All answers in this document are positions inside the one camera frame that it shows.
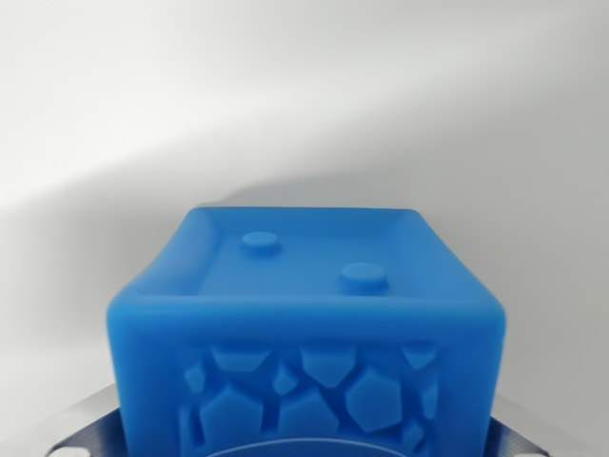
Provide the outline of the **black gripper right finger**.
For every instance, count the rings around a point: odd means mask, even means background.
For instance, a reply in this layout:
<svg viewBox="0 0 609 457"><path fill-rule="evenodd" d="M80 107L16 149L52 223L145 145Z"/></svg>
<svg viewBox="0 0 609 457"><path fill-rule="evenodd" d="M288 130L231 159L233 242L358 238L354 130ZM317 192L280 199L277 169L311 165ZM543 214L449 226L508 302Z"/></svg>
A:
<svg viewBox="0 0 609 457"><path fill-rule="evenodd" d="M497 393L488 431L489 456L597 456L573 434Z"/></svg>

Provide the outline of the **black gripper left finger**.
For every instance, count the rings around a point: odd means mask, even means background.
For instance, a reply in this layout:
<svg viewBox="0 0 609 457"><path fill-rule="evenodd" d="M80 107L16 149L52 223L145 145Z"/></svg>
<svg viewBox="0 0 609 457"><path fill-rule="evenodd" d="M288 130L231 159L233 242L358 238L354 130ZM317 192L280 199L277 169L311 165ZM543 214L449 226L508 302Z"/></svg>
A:
<svg viewBox="0 0 609 457"><path fill-rule="evenodd" d="M117 388L111 384L50 419L47 456L127 456Z"/></svg>

